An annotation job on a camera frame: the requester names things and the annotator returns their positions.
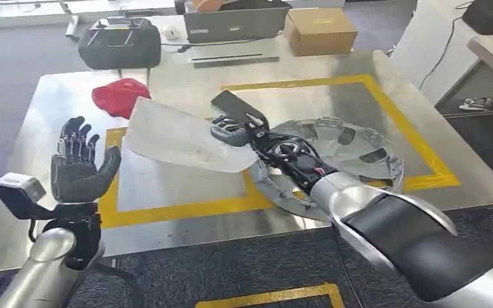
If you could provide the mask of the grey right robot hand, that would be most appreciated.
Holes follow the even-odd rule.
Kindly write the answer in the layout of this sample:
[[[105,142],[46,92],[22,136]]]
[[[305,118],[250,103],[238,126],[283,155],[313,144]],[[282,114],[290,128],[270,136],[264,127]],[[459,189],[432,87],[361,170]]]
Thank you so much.
[[[252,144],[252,132],[255,128],[252,122],[239,123],[233,118],[221,115],[211,120],[211,124],[211,135],[225,144],[236,148]]]

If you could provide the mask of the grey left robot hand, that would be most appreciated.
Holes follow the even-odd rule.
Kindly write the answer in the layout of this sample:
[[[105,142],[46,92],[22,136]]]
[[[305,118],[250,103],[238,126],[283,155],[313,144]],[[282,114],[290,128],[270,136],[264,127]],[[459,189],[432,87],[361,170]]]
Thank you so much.
[[[51,191],[59,203],[90,203],[110,188],[121,165],[121,150],[111,146],[104,152],[103,163],[95,164],[99,135],[88,136],[92,126],[83,116],[68,119],[51,157]]]

